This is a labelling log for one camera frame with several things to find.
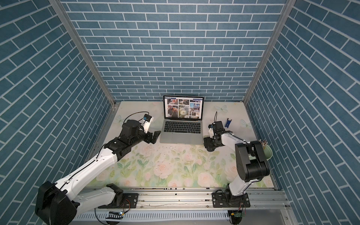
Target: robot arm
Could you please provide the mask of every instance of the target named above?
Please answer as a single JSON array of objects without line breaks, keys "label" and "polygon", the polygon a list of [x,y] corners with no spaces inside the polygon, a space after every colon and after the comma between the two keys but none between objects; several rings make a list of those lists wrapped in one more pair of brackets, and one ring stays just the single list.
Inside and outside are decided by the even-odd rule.
[{"label": "robot arm", "polygon": [[[204,146],[209,152],[225,145],[235,151],[238,175],[229,184],[228,190],[231,194],[227,196],[229,201],[236,199],[235,196],[245,194],[252,183],[270,174],[270,166],[259,141],[247,142],[234,136],[232,131],[224,129],[221,121],[210,124],[209,133],[210,137],[204,138]],[[256,159],[250,160],[249,154]]]},{"label": "robot arm", "polygon": [[114,184],[84,195],[78,194],[104,169],[129,153],[133,146],[142,141],[155,144],[161,131],[155,131],[154,135],[148,132],[152,120],[148,114],[142,119],[143,126],[139,121],[128,120],[122,125],[120,135],[106,143],[92,159],[55,183],[46,181],[42,184],[37,194],[36,215],[49,225],[67,225],[75,216],[98,206],[121,206],[123,191]]}]

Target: metal post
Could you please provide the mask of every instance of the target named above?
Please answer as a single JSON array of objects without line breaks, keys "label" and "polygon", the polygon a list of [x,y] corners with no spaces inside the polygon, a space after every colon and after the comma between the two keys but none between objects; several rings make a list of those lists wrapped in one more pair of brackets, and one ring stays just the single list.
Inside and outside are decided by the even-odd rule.
[{"label": "metal post", "polygon": [[261,58],[261,61],[256,69],[255,75],[252,79],[252,81],[250,82],[250,86],[245,94],[244,97],[244,104],[246,105],[248,103],[248,101],[250,100],[250,96],[252,94],[252,92],[255,89],[255,86],[257,84],[257,81],[259,80],[262,71],[265,68],[265,65],[267,63],[267,60],[270,57],[270,54],[276,44],[276,41],[278,40],[281,31],[283,30],[283,27],[285,25],[286,20],[288,19],[288,16],[295,4],[296,0],[287,0],[287,2],[284,5],[284,8],[281,12],[281,15],[279,17],[279,21],[276,23],[275,29],[270,37],[269,43],[266,46],[266,49],[264,51],[264,55]]},{"label": "metal post", "polygon": [[49,0],[51,6],[54,8],[56,14],[58,15],[60,21],[63,23],[66,31],[69,33],[72,41],[75,43],[77,49],[79,50],[80,54],[84,58],[86,64],[90,68],[91,72],[93,73],[95,79],[98,81],[101,89],[105,93],[106,97],[108,98],[109,102],[112,106],[115,106],[115,100],[111,95],[109,89],[107,88],[104,80],[102,79],[98,69],[96,68],[93,59],[90,57],[88,51],[85,48],[80,36],[76,32],[74,25],[72,24],[69,15],[66,13],[64,6],[61,4],[60,0]]}]

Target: black bracket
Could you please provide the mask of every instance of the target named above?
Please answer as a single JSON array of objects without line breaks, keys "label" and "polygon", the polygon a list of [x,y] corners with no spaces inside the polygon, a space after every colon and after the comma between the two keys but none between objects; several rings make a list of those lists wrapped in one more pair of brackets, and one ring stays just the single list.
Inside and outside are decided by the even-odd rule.
[{"label": "black bracket", "polygon": [[212,194],[212,206],[214,208],[239,208],[241,202],[246,208],[250,207],[249,196],[247,193],[241,196],[232,196],[232,200],[234,200],[234,198],[236,198],[236,201],[227,202],[224,193],[214,192]]},{"label": "black bracket", "polygon": [[129,209],[129,202],[130,202],[130,208],[136,208],[136,204],[138,203],[138,197],[139,194],[138,193],[123,193],[122,194],[123,197],[123,202],[124,202],[124,206],[122,205],[122,203],[117,206],[114,203],[110,203],[109,205],[103,205],[103,206],[99,206],[98,208],[124,208]]}]

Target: blue clip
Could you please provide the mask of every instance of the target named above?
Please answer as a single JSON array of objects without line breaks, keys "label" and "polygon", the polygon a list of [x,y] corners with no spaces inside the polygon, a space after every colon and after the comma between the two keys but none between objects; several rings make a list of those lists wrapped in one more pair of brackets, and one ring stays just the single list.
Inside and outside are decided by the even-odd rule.
[{"label": "blue clip", "polygon": [[229,120],[229,118],[227,118],[226,119],[226,124],[225,124],[225,127],[226,128],[229,128],[229,125],[230,125],[230,122],[231,122],[232,120]]}]

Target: blue brick wallpaper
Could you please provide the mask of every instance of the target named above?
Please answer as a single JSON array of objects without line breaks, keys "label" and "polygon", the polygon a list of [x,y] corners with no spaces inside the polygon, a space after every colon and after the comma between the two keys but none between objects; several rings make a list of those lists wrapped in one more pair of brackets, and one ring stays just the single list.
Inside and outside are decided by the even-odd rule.
[{"label": "blue brick wallpaper", "polygon": [[360,224],[359,12],[297,0],[247,104],[299,224]]},{"label": "blue brick wallpaper", "polygon": [[110,104],[47,0],[0,0],[0,224],[84,162]]},{"label": "blue brick wallpaper", "polygon": [[284,2],[62,1],[117,101],[242,101]]}]

